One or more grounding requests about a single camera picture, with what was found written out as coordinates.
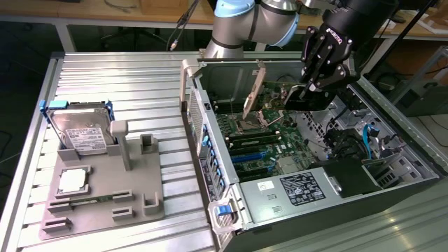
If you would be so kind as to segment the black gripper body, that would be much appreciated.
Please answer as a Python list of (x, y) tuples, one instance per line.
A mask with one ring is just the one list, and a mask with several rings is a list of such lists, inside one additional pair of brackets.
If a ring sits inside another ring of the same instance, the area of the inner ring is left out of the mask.
[(332, 8), (324, 11), (320, 33), (329, 50), (325, 65), (341, 63), (351, 52), (373, 38), (384, 22), (393, 14), (397, 1), (329, 1)]

